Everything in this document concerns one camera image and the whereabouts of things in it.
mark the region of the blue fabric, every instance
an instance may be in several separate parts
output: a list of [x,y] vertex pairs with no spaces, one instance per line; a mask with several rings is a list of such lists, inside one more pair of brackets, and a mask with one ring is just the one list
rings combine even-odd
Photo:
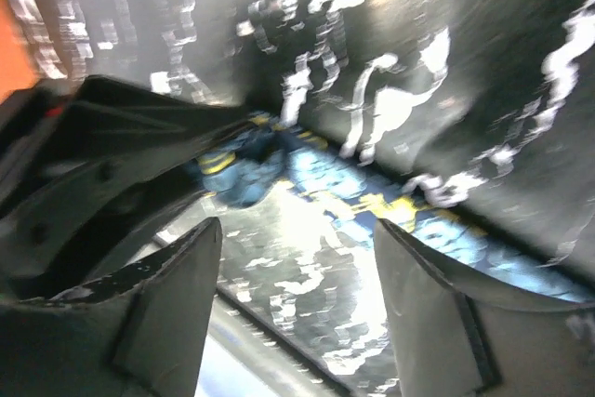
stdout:
[[[377,218],[387,218],[424,244],[505,283],[575,302],[595,298],[582,285],[544,267],[422,197],[402,193],[402,185],[360,168],[327,149],[327,143],[299,126],[281,128],[277,119],[255,113],[254,129],[199,160],[203,186],[232,206],[262,200],[279,180],[304,200],[326,210],[338,232],[373,249]],[[213,172],[218,160],[233,159]]]

